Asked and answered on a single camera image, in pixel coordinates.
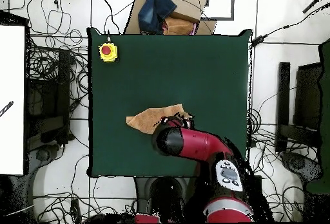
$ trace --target green tabletop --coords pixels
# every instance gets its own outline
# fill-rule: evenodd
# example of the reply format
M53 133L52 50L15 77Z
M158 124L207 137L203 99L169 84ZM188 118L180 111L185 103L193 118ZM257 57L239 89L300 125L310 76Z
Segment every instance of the green tabletop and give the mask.
M306 189L313 194L330 194L330 41L318 47L322 76L320 78L320 134L321 148L318 150L319 162L322 165L323 177L307 184Z
M98 53L106 35L87 32L93 177L193 176L196 162L157 154L151 135L126 124L127 116L149 107L182 104L198 130L225 136L246 153L251 30L239 36L112 35L120 60L111 63Z

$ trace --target black frame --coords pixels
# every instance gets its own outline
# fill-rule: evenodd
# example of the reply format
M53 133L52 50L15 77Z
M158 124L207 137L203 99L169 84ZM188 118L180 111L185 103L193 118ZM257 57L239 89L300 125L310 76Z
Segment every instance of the black frame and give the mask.
M233 21L234 20L235 0L231 0L231 16L230 17L201 17L201 21Z

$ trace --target cloth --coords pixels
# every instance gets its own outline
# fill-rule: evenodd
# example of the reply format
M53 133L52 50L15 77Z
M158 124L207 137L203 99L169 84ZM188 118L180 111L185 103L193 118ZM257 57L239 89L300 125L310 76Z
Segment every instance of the cloth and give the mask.
M143 133L152 134L162 117L173 116L175 113L180 113L184 118L189 117L189 114L184 112L182 104L177 104L146 109L134 117L126 117L126 123Z
M189 35L193 31L193 23L183 19L165 18L164 35Z
M163 21L176 7L172 0L146 0L138 14L140 31L162 34Z

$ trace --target emergency stop button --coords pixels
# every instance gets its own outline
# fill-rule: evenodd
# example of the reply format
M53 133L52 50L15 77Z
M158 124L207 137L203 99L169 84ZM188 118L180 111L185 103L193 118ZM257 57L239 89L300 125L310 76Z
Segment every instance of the emergency stop button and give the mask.
M114 43L104 43L99 47L100 58L104 62L113 62L118 60L117 47Z
M103 46L102 47L102 53L105 55L109 55L111 53L111 49L109 46Z

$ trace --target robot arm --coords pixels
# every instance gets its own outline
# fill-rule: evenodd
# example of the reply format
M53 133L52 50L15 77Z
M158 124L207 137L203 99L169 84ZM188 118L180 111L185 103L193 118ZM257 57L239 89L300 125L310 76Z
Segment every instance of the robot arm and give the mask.
M199 181L194 197L186 205L186 218L202 211L206 222L251 222L252 209L244 201L235 154L225 140L195 130L192 120L174 116L161 119L152 144L165 156L200 162Z

